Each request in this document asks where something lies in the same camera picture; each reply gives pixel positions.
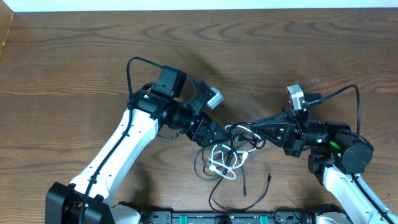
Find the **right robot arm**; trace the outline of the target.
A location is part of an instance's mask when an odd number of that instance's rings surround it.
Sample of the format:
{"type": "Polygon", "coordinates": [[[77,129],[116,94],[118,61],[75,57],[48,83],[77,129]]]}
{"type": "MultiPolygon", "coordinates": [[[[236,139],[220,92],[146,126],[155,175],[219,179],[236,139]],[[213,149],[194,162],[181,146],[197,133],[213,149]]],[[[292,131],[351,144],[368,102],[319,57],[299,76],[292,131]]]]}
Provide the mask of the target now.
{"type": "Polygon", "coordinates": [[[308,169],[339,201],[353,223],[397,223],[362,173],[373,145],[346,123],[313,119],[310,110],[285,107],[281,113],[249,122],[251,131],[298,157],[310,150],[308,169]]]}

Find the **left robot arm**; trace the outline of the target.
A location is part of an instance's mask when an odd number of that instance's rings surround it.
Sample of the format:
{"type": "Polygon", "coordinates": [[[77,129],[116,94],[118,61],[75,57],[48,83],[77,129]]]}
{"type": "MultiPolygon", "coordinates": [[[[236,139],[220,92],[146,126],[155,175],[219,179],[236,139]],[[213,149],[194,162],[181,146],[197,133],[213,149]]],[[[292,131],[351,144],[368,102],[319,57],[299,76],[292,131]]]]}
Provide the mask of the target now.
{"type": "Polygon", "coordinates": [[[164,65],[159,78],[131,93],[113,135],[68,185],[56,182],[45,199],[46,223],[139,223],[142,213],[128,203],[114,204],[126,174],[162,126],[186,135],[200,147],[228,140],[226,131],[204,111],[223,95],[204,81],[164,65]]]}

